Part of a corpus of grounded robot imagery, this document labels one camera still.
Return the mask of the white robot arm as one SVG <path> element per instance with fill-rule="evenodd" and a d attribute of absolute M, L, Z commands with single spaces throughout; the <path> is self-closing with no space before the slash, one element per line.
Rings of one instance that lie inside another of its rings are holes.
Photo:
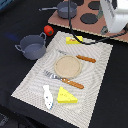
<path fill-rule="evenodd" d="M 128 0 L 100 0 L 110 33 L 120 32 L 128 23 Z"/>

